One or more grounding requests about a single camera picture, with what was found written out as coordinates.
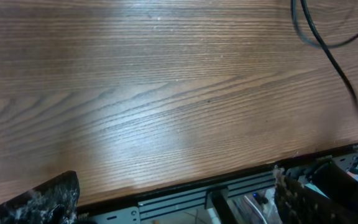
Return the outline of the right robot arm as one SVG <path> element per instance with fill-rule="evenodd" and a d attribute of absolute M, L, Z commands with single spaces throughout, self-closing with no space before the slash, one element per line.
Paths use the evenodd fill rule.
<path fill-rule="evenodd" d="M 334 162 L 321 164 L 307 179 L 331 200 L 358 213 L 358 181 Z"/>

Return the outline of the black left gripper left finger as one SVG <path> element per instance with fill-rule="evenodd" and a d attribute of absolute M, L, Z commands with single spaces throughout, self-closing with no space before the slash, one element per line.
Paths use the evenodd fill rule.
<path fill-rule="evenodd" d="M 80 185 L 66 171 L 0 204 L 0 223 L 75 223 Z"/>

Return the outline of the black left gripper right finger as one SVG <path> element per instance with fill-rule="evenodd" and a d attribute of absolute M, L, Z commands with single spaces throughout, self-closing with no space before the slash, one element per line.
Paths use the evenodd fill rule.
<path fill-rule="evenodd" d="M 358 213 L 322 196 L 274 168 L 274 202 L 283 223 L 351 224 L 358 223 Z"/>

